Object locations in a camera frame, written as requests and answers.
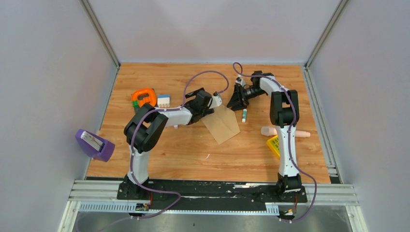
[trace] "gray wall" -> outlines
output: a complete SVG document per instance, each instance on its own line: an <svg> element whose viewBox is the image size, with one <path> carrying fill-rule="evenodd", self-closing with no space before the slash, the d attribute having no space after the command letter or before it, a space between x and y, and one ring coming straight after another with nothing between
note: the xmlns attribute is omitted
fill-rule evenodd
<svg viewBox="0 0 410 232"><path fill-rule="evenodd" d="M311 67L372 232L408 231L410 1L352 0Z"/></svg>
<svg viewBox="0 0 410 232"><path fill-rule="evenodd" d="M305 62L339 0L90 0L122 62Z"/></svg>
<svg viewBox="0 0 410 232"><path fill-rule="evenodd" d="M0 225L57 230L115 76L79 1L0 1Z"/></svg>

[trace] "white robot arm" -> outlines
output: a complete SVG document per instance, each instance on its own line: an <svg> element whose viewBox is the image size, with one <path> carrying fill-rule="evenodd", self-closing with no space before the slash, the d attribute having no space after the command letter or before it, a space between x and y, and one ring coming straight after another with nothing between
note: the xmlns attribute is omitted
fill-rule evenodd
<svg viewBox="0 0 410 232"><path fill-rule="evenodd" d="M135 147L134 152L131 150L132 145L130 144L130 138L134 133L135 125L138 124L146 112L154 110L154 108L149 105L144 105L125 127L124 134L127 136L131 155L134 156L132 166L134 167L135 173L133 174L139 183L142 184L148 179L149 154L157 143L164 128L195 123L202 117L213 113L213 108L222 104L220 95L211 96L211 94L205 92L203 88L187 94L186 98L193 96L195 96L195 99L186 102L185 106L179 110L157 112L153 114L153 117L148 117L148 121L151 122L151 125L149 127L140 127L138 131L140 136L136 136L133 144ZM132 177L131 170L128 171L127 176L134 184L137 184Z"/></svg>
<svg viewBox="0 0 410 232"><path fill-rule="evenodd" d="M252 85L246 85L245 80L239 76L236 79L234 94L228 103L232 110L245 109L249 105L249 99L266 94L271 97L270 120L275 125L278 132L280 165L278 172L278 183L281 185L281 193L300 191L302 182L298 169L291 161L297 164L295 149L296 123L293 121L293 111L291 107L283 108L282 104L289 104L284 92L286 91L296 111L296 122L299 120L299 106L296 90L289 90L283 86L278 86L275 77L271 73L256 71L252 75L260 76L251 78Z"/></svg>

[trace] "orange tape measure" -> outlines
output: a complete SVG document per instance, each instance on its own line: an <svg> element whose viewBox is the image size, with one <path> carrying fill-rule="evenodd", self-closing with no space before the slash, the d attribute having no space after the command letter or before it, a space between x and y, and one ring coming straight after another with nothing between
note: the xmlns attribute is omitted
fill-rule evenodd
<svg viewBox="0 0 410 232"><path fill-rule="evenodd" d="M151 88L142 88L135 91L131 95L132 101L138 101L138 105L142 107L145 103L148 103L152 106L157 104L157 96L155 96L155 92Z"/></svg>

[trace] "cardboard sheet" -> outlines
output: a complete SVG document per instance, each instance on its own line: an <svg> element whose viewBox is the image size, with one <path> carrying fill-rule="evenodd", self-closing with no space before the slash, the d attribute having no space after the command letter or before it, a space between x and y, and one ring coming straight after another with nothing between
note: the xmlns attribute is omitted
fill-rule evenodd
<svg viewBox="0 0 410 232"><path fill-rule="evenodd" d="M211 132L218 144L237 135L240 130L235 112L221 105L214 109L214 113L203 117L201 120Z"/></svg>

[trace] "black mounting plate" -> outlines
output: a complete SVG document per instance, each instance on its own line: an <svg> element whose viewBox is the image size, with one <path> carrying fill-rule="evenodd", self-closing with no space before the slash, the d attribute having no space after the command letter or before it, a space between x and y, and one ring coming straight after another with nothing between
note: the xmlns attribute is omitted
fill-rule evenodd
<svg viewBox="0 0 410 232"><path fill-rule="evenodd" d="M179 192L182 198L172 207L174 210L264 211L266 202L294 203L295 196L299 203L308 201L305 187L302 186L298 193L291 192L279 197L275 183L149 179L144 186ZM145 191L141 194L139 190L126 176L119 185L117 199L148 200L150 193ZM149 208L163 209L176 198L173 194L153 193L153 202Z"/></svg>

